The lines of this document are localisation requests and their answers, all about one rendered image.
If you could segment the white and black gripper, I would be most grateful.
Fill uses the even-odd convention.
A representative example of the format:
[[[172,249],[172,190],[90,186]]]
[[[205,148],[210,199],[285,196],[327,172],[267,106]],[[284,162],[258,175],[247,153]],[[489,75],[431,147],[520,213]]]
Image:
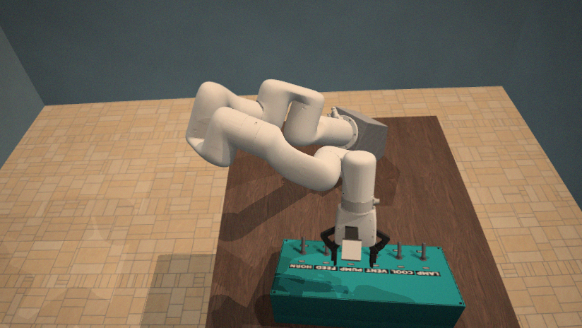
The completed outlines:
[[[376,263],[376,255],[385,248],[385,245],[390,240],[387,234],[376,229],[375,206],[366,213],[353,213],[343,209],[341,203],[338,205],[335,226],[321,232],[320,236],[324,244],[331,250],[331,261],[334,261],[334,266],[337,264],[337,249],[342,245],[343,238],[345,238],[346,226],[358,227],[359,239],[362,239],[362,247],[370,248],[369,264],[373,268],[373,264]],[[333,242],[327,238],[332,234],[334,234],[335,239]],[[377,244],[376,236],[382,239]]]

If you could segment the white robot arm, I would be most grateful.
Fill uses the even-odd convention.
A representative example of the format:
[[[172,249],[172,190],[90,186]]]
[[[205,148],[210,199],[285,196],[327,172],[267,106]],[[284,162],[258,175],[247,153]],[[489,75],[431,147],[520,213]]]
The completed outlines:
[[[264,81],[256,101],[205,82],[196,94],[186,141],[218,167],[231,166],[240,149],[264,159],[289,181],[316,191],[331,189],[341,177],[342,208],[371,211],[379,204],[374,198],[376,158],[367,151],[348,150],[358,137],[355,121],[339,115],[336,107],[331,108],[333,118],[330,113],[321,116],[324,103],[319,92],[278,80]],[[310,156],[290,144],[325,146]]]

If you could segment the teal switch console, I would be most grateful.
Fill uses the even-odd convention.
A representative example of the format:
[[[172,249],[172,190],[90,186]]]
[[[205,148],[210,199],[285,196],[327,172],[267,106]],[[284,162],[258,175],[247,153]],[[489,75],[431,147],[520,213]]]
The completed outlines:
[[[275,322],[346,328],[454,328],[465,303],[441,247],[385,245],[369,265],[331,261],[324,241],[283,239],[270,297]],[[402,249],[401,249],[402,245]]]

